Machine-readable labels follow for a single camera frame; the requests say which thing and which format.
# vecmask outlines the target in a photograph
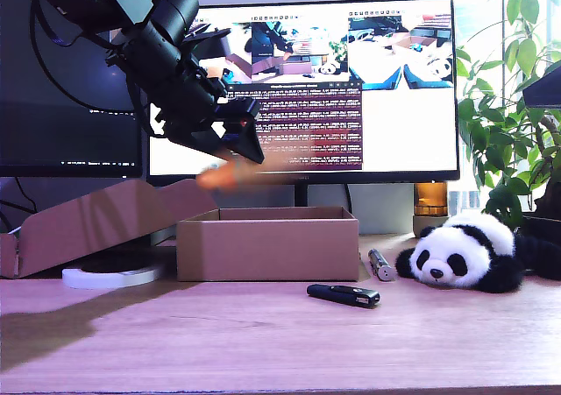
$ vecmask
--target white wall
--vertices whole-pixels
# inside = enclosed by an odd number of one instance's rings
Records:
[[[278,3],[314,0],[199,0],[201,4]],[[39,209],[68,201],[118,180],[99,179],[22,179],[27,193]],[[244,194],[217,194],[222,207],[279,207],[292,204],[293,188],[289,186],[254,189]],[[361,233],[409,232],[412,230],[413,186],[409,184],[351,185],[352,203]],[[28,205],[13,180],[0,180],[0,199]],[[309,205],[346,205],[341,185],[314,185],[309,189]],[[13,224],[19,225],[25,215],[4,208]]]

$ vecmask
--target black robotic arm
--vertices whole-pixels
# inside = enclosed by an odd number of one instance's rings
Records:
[[[229,149],[257,163],[263,161],[255,130],[259,104],[251,98],[218,103],[227,96],[225,85],[220,79],[208,78],[192,54],[204,40],[228,33],[187,35],[199,9],[198,0],[47,1],[80,26],[83,37],[108,49],[106,62],[126,74],[139,117],[146,119],[138,88],[161,108],[156,120],[164,121],[165,138],[208,154],[220,155]],[[39,16],[39,0],[33,2],[32,11]],[[111,42],[97,36],[116,29],[120,33]],[[212,129],[214,122],[224,123],[221,137]]]

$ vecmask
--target computer monitor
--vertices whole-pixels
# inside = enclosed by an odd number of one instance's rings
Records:
[[[191,31],[215,29],[231,32],[196,56],[209,76],[227,84],[229,98],[259,100],[265,153],[312,143],[312,155],[292,160],[298,167],[285,177],[297,183],[459,177],[452,0],[203,6]],[[165,139],[149,142],[154,184],[221,163]]]
[[[30,42],[31,0],[0,0],[0,177],[138,177],[140,128],[124,74],[107,67],[105,50],[79,39],[62,48],[37,25],[37,41],[53,77],[96,112],[64,96],[39,67]],[[41,0],[65,40],[80,31]]]

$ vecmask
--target panda eye patch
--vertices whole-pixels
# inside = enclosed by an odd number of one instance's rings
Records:
[[[423,268],[423,265],[425,262],[427,262],[429,260],[429,256],[430,253],[428,250],[424,250],[421,252],[421,255],[419,255],[419,258],[417,259],[417,268],[419,268],[419,270],[421,270]]]
[[[464,257],[458,253],[453,253],[448,257],[448,265],[454,271],[457,277],[463,277],[467,274],[467,265],[465,264]]]

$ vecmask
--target panda nose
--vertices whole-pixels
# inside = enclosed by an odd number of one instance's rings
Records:
[[[432,270],[430,270],[430,275],[432,275],[435,279],[441,279],[444,273],[440,270],[437,270],[436,268],[433,268]]]

